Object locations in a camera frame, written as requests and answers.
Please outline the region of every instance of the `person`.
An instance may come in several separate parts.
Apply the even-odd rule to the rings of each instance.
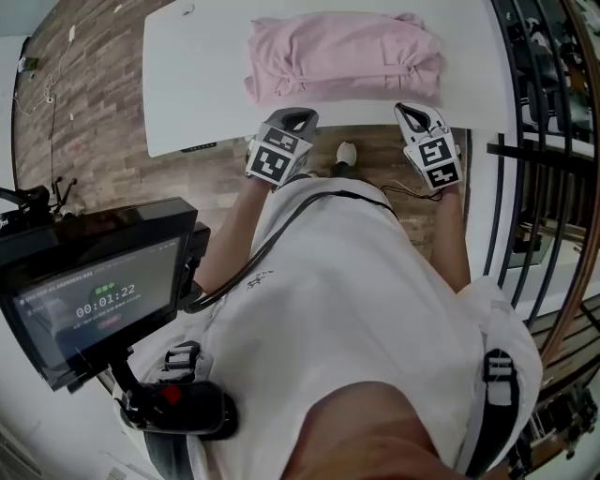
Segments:
[[[343,143],[331,178],[303,174],[273,194],[246,179],[197,270],[204,292],[235,276],[311,194],[349,190],[389,205],[361,179],[356,158]],[[437,207],[429,262],[386,208],[315,202],[254,271],[187,323],[185,340],[213,357],[210,380],[240,416],[227,441],[188,441],[194,477],[202,465],[226,480],[464,478],[454,466],[494,302],[505,303],[495,282],[471,280],[456,186]],[[514,311],[506,321],[527,380],[513,443],[535,405],[541,364]]]

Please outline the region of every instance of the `shoulder strap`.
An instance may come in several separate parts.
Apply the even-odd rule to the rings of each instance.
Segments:
[[[518,420],[517,370],[502,345],[510,341],[510,306],[493,302],[485,357],[475,386],[465,441],[455,470],[470,478],[483,475],[508,443]]]

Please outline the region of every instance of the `folded pink shirt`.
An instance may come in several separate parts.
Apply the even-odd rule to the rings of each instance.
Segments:
[[[300,92],[402,90],[439,94],[441,42],[412,14],[323,12],[289,20],[253,21],[253,75],[246,89],[257,103]]]

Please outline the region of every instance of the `white t-shirt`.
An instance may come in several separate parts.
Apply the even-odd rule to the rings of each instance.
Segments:
[[[298,180],[268,199],[253,252],[306,197],[341,189],[387,203],[363,182]],[[489,278],[456,295],[389,211],[328,197],[297,218],[225,298],[199,315],[180,316],[163,329],[170,332],[150,337],[130,363],[143,375],[150,358],[192,339],[213,356],[210,380],[235,398],[240,413],[234,438],[204,445],[225,480],[279,478],[309,409],[360,382],[400,390],[442,462],[453,467],[473,406],[493,300],[504,301]],[[514,441],[535,405],[542,368],[527,329],[514,315],[507,321],[515,337],[508,353],[524,379]],[[190,454],[200,478],[204,456],[196,446]]]

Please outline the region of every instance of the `person's arm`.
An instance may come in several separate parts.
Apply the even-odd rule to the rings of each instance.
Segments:
[[[458,185],[443,191],[435,216],[431,266],[456,293],[471,283]]]
[[[260,178],[245,180],[225,222],[208,243],[206,255],[194,279],[205,293],[212,293],[248,262],[256,225],[271,184]]]

